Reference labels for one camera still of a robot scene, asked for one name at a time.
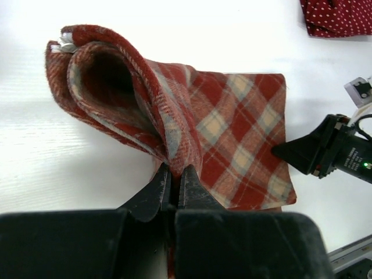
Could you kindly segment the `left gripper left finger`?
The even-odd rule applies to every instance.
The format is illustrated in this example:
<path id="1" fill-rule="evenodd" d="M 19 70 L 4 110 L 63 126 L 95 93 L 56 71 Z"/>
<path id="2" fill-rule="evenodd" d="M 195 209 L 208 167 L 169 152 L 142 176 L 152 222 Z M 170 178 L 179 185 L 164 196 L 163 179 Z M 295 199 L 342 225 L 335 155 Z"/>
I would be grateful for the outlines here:
<path id="1" fill-rule="evenodd" d="M 170 173 L 117 209 L 1 215 L 2 278 L 166 278 L 161 215 Z"/>

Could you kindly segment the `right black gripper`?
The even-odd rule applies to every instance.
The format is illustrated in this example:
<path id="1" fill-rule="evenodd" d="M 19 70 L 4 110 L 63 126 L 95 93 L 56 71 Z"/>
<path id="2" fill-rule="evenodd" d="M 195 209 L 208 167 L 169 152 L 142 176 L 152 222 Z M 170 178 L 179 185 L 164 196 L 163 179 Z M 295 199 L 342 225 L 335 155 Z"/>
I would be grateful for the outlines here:
<path id="1" fill-rule="evenodd" d="M 351 126 L 350 118 L 327 115 L 310 134 L 272 147 L 271 153 L 302 174 L 318 178 L 335 170 L 371 183 L 371 135 L 360 128 L 360 122 L 371 115 L 360 116 Z"/>

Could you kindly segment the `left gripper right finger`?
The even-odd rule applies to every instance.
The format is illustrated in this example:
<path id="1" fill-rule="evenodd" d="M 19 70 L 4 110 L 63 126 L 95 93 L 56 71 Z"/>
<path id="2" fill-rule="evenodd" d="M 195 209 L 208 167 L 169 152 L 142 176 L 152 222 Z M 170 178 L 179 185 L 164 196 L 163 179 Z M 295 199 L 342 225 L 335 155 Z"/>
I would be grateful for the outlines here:
<path id="1" fill-rule="evenodd" d="M 333 278 L 318 226 L 294 212 L 233 211 L 181 177 L 175 214 L 176 278 Z"/>

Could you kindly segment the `red plaid skirt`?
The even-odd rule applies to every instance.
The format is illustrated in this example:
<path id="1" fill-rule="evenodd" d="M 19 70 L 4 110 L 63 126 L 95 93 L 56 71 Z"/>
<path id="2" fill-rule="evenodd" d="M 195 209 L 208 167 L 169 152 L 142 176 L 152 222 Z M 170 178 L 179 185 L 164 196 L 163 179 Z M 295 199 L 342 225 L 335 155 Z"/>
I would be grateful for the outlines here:
<path id="1" fill-rule="evenodd" d="M 285 141 L 280 73 L 218 73 L 144 58 L 96 25 L 62 28 L 45 50 L 58 106 L 77 120 L 169 166 L 175 183 L 194 166 L 226 209 L 280 210 L 296 202 Z"/>

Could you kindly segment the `red polka dot skirt pile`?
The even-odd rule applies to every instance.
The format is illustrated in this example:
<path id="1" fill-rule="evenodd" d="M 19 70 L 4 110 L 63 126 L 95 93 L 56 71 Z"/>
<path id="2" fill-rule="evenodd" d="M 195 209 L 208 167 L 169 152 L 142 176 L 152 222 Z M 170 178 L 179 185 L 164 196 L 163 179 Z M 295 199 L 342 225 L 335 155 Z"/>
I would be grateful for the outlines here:
<path id="1" fill-rule="evenodd" d="M 311 37 L 371 35 L 371 0 L 300 0 Z"/>

